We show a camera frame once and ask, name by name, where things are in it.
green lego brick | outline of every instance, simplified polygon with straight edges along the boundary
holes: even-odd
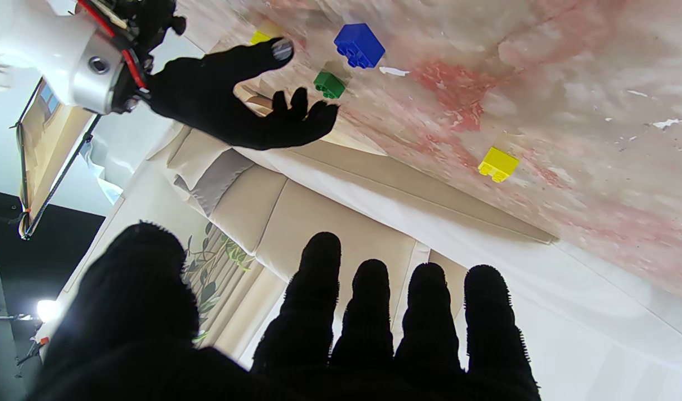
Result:
[[[323,92],[325,98],[338,99],[346,89],[340,79],[330,72],[321,71],[314,80],[316,90]]]

gloved hand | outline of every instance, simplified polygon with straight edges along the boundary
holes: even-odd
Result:
[[[232,93],[237,83],[280,69],[293,56],[292,43],[275,38],[203,58],[178,58],[148,79],[147,102],[157,114],[230,145],[266,150],[310,144],[331,132],[338,106],[319,101],[308,110],[306,89],[299,88],[291,108],[284,92],[278,91],[273,111],[260,117]]]

blue lego brick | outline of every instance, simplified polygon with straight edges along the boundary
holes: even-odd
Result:
[[[334,39],[336,50],[348,58],[348,65],[374,68],[385,53],[381,42],[365,23],[344,25]]]

leaf pattern curtain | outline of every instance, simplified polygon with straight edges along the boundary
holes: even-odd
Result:
[[[196,342],[201,343],[210,334],[213,323],[216,331],[224,328],[225,322],[215,320],[242,276],[252,267],[257,270],[264,267],[213,223],[209,223],[198,236],[190,236],[185,251],[187,260],[183,282],[190,285],[198,298],[201,330]]]

metal screw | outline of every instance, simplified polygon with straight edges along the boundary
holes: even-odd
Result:
[[[103,75],[109,72],[109,64],[99,56],[89,58],[89,68],[96,74]]]
[[[138,99],[127,99],[124,104],[124,109],[127,112],[132,112],[138,106]]]

